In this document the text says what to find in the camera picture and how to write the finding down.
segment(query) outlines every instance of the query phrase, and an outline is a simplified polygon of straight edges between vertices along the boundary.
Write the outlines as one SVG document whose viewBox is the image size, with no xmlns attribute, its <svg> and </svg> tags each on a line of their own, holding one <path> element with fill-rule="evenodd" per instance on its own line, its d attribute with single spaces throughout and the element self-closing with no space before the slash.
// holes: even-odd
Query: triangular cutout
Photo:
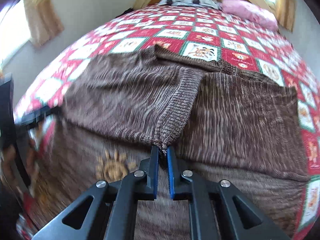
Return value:
<svg viewBox="0 0 320 240">
<path fill-rule="evenodd" d="M 83 224 L 85 216 L 89 211 L 92 201 L 93 196 L 88 196 L 81 204 L 79 204 L 64 219 L 62 219 L 62 223 L 79 230 Z"/>
<path fill-rule="evenodd" d="M 244 229 L 256 227 L 262 223 L 261 219 L 238 196 L 232 198 Z"/>
</svg>

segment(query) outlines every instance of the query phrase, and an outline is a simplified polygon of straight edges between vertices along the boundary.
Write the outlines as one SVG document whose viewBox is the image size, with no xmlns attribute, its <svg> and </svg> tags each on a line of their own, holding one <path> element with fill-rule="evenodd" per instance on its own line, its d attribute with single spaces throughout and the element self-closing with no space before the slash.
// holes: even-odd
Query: brown fabric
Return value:
<svg viewBox="0 0 320 240">
<path fill-rule="evenodd" d="M 276 19 L 282 27 L 293 31 L 295 19 L 296 2 L 295 0 L 276 0 Z"/>
<path fill-rule="evenodd" d="M 164 158 L 174 144 L 190 169 L 213 181 L 230 179 L 293 235 L 309 180 L 293 88 L 156 45 L 97 56 L 62 108 L 36 184 L 32 210 L 39 226 L 97 179 L 115 181 L 134 171 L 151 145 Z M 162 169 L 158 183 L 157 200 L 139 203 L 135 238 L 189 239 L 187 203 L 169 199 Z"/>
<path fill-rule="evenodd" d="M 51 0 L 23 0 L 30 29 L 30 41 L 40 47 L 64 30 Z"/>
</svg>

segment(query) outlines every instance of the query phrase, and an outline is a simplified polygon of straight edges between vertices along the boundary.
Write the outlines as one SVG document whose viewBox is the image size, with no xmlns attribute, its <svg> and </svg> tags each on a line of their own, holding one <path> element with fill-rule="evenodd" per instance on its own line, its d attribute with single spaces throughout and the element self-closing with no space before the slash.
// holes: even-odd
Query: curtain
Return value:
<svg viewBox="0 0 320 240">
<path fill-rule="evenodd" d="M 30 29 L 30 41 L 40 47 L 64 30 L 51 0 L 23 0 Z"/>
<path fill-rule="evenodd" d="M 276 19 L 279 25 L 290 32 L 293 30 L 295 10 L 295 0 L 276 0 Z"/>
</svg>

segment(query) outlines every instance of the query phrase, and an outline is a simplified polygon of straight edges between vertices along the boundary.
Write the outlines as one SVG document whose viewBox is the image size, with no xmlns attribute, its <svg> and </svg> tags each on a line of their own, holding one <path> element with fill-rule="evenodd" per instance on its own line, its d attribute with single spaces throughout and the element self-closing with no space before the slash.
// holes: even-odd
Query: yellow sun design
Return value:
<svg viewBox="0 0 320 240">
<path fill-rule="evenodd" d="M 114 158 L 109 152 L 105 151 L 105 157 L 98 156 L 98 165 L 96 166 L 97 179 L 104 179 L 107 182 L 113 182 L 123 179 L 131 169 L 137 167 L 135 162 L 126 162 L 127 156 L 115 151 Z"/>
</svg>

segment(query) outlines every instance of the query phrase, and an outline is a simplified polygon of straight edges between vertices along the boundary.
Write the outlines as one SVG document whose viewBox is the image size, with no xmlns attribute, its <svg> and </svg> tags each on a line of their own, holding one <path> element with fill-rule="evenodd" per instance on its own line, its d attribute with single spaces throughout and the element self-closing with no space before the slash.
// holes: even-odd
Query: pink pillow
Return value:
<svg viewBox="0 0 320 240">
<path fill-rule="evenodd" d="M 244 0 L 223 0 L 221 7 L 224 13 L 234 14 L 241 18 L 248 19 L 273 32 L 278 30 L 277 20 L 273 13 L 252 3 Z"/>
</svg>

